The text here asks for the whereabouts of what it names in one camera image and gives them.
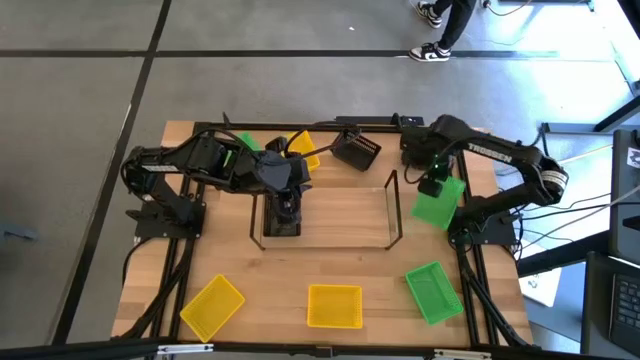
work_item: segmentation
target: white sneaker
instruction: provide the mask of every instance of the white sneaker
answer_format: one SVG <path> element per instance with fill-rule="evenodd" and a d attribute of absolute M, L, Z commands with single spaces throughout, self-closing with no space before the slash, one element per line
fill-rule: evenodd
<path fill-rule="evenodd" d="M 416 12 L 421 18 L 427 20 L 427 23 L 429 23 L 432 28 L 437 29 L 442 25 L 442 17 L 436 15 L 433 11 L 433 4 L 429 4 L 428 2 L 421 0 L 416 6 L 414 6 L 414 9 L 416 9 Z"/>
<path fill-rule="evenodd" d="M 420 62 L 447 61 L 451 56 L 451 49 L 444 50 L 438 43 L 424 43 L 422 46 L 409 50 L 409 57 Z"/>

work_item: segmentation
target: gray floor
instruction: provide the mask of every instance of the gray floor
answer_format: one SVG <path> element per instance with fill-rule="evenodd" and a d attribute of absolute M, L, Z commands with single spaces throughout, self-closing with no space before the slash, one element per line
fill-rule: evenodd
<path fill-rule="evenodd" d="M 0 48 L 144 49 L 160 4 L 0 0 Z M 500 11 L 510 8 L 499 6 Z M 156 145 L 167 120 L 218 121 L 222 111 L 242 122 L 313 122 L 393 112 L 434 119 L 449 113 L 529 142 L 541 121 L 596 122 L 631 98 L 597 16 L 584 5 L 536 5 L 505 18 L 476 9 L 456 47 L 561 52 L 563 57 L 553 61 L 159 59 L 130 146 Z M 573 19 L 570 29 L 559 21 L 567 17 Z M 406 49 L 437 39 L 438 33 L 428 29 L 409 3 L 388 0 L 183 0 L 175 1 L 160 46 Z M 0 218 L 40 234 L 35 243 L 10 239 L 0 245 L 0 348 L 47 339 L 140 63 L 0 59 Z M 551 136 L 549 148 L 563 159 L 610 141 Z M 608 191 L 609 157 L 605 151 L 567 165 L 571 181 L 563 204 Z M 517 177 L 500 178 L 503 187 L 517 182 Z M 71 341 L 106 339 L 110 333 L 134 227 L 124 210 L 137 206 L 118 183 Z M 543 231 L 566 220 L 527 227 Z M 606 226 L 606 219 L 589 223 L 559 236 L 580 238 Z M 575 349 L 544 329 L 534 328 L 534 335 L 546 348 Z"/>

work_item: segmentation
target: black mesh basket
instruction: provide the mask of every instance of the black mesh basket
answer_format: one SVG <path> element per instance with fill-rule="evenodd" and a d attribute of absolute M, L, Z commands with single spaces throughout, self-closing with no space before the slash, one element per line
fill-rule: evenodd
<path fill-rule="evenodd" d="M 342 142 L 345 138 L 352 139 L 356 134 L 357 133 L 353 130 L 342 130 L 333 143 Z M 333 153 L 333 156 L 354 168 L 360 171 L 366 171 L 369 169 L 376 156 L 378 156 L 380 149 L 382 149 L 382 146 L 360 135 L 352 142 L 332 149 L 331 152 Z"/>

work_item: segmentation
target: yellow tray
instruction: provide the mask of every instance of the yellow tray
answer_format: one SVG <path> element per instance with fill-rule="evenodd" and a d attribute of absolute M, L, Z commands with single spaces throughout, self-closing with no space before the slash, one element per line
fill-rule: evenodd
<path fill-rule="evenodd" d="M 361 329 L 362 288 L 351 285 L 309 286 L 307 325 L 320 328 Z"/>
<path fill-rule="evenodd" d="M 287 134 L 287 139 L 291 139 L 295 134 L 296 133 Z M 306 130 L 293 140 L 293 143 L 289 146 L 289 151 L 299 152 L 302 155 L 312 152 L 315 149 L 316 147 L 313 145 L 313 141 L 311 141 L 311 135 L 309 135 L 309 132 Z M 309 169 L 309 172 L 320 166 L 320 159 L 318 158 L 318 155 L 309 156 L 305 160 L 307 161 L 307 168 Z"/>
<path fill-rule="evenodd" d="M 216 275 L 180 311 L 180 317 L 204 343 L 211 340 L 242 304 L 242 294 L 224 276 Z"/>

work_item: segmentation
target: person's leg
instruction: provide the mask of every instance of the person's leg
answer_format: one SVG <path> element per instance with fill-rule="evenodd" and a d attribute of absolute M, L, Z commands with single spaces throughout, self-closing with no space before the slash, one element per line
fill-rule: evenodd
<path fill-rule="evenodd" d="M 444 14 L 444 11 L 453 4 L 454 0 L 438 0 L 435 4 L 433 4 L 433 12 L 437 17 L 441 17 Z"/>
<path fill-rule="evenodd" d="M 438 0 L 434 4 L 426 0 L 420 0 L 415 6 L 416 12 L 421 18 L 427 20 L 427 23 L 434 29 L 442 25 L 442 13 L 444 13 L 453 0 Z"/>
<path fill-rule="evenodd" d="M 464 32 L 464 28 L 467 27 L 467 23 L 469 19 L 471 19 L 471 14 L 473 14 L 473 6 L 475 3 L 475 0 L 453 0 L 449 21 L 447 21 L 447 26 L 444 29 L 442 38 L 437 42 L 439 49 L 445 51 L 451 50 L 453 44 L 458 41 Z"/>
<path fill-rule="evenodd" d="M 451 47 L 456 41 L 458 41 L 464 32 L 464 28 L 467 26 L 469 19 L 471 19 L 475 0 L 438 0 L 434 5 L 425 5 L 422 9 L 422 12 L 425 13 L 424 17 L 427 18 L 429 24 L 433 27 L 437 27 L 432 24 L 434 21 L 432 19 L 433 16 L 440 19 L 439 15 L 442 15 L 442 12 L 444 12 L 449 5 L 451 5 L 451 13 L 449 14 L 447 27 L 444 29 L 444 33 L 442 34 L 440 41 L 425 43 L 420 47 L 409 50 L 410 58 L 421 62 L 449 60 L 449 57 L 451 56 Z"/>

